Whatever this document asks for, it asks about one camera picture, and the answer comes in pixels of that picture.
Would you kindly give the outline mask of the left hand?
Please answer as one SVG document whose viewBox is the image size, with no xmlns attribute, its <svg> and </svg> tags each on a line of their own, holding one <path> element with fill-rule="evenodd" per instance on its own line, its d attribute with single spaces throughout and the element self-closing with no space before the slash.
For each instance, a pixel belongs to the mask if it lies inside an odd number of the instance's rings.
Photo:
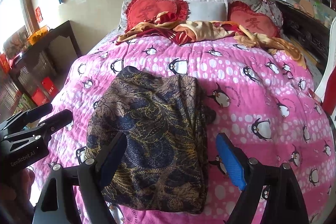
<svg viewBox="0 0 336 224">
<path fill-rule="evenodd" d="M 34 180 L 35 174 L 28 168 L 13 176 L 1 172 L 1 223 L 33 222 L 30 196 Z"/>
</svg>

